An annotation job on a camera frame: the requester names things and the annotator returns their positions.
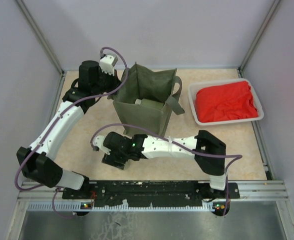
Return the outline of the green bottle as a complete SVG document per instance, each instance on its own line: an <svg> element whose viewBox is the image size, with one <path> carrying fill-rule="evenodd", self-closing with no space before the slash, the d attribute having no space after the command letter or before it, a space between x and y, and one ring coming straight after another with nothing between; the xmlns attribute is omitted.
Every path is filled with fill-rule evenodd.
<svg viewBox="0 0 294 240"><path fill-rule="evenodd" d="M135 104L136 105L141 105L143 107L157 109L157 110L161 110L163 108L163 106L164 106L164 103L162 103L162 102L149 100L149 99L146 99L146 98L137 99L135 101Z"/></svg>

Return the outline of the green canvas bag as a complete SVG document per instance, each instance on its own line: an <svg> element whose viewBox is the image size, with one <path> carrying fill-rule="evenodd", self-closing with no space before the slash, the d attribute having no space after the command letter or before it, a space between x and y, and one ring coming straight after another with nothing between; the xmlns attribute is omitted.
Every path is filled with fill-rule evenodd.
<svg viewBox="0 0 294 240"><path fill-rule="evenodd" d="M134 128L138 126L160 136L164 136L171 114L182 115L185 110L179 104L182 81L177 76L177 69L152 71L135 63L128 69L128 77L122 75L124 86L111 95L113 106L123 124L124 134L133 136L145 131ZM149 99L164 103L161 110L135 104L137 99Z"/></svg>

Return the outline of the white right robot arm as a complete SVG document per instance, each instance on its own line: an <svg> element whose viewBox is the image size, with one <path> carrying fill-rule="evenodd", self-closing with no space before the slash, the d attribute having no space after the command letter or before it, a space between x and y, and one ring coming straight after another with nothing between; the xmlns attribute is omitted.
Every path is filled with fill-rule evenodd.
<svg viewBox="0 0 294 240"><path fill-rule="evenodd" d="M116 132L97 136L93 145L104 152L102 162L124 169L128 160L155 158L194 159L202 172L209 175L211 194L221 198L228 191L225 174L226 144L206 130L196 136L167 138L136 134L132 138Z"/></svg>

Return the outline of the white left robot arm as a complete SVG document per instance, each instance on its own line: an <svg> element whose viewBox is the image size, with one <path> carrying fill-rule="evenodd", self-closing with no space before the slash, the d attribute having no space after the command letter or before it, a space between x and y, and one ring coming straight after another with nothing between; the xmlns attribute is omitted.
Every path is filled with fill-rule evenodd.
<svg viewBox="0 0 294 240"><path fill-rule="evenodd" d="M75 195L85 198L91 186L85 176L65 170L55 163L57 153L73 126L100 97L113 93L121 84L111 55L100 61L86 60L79 66L79 77L62 98L57 113L40 136L29 147L20 147L16 153L19 170L25 178L49 188L73 189Z"/></svg>

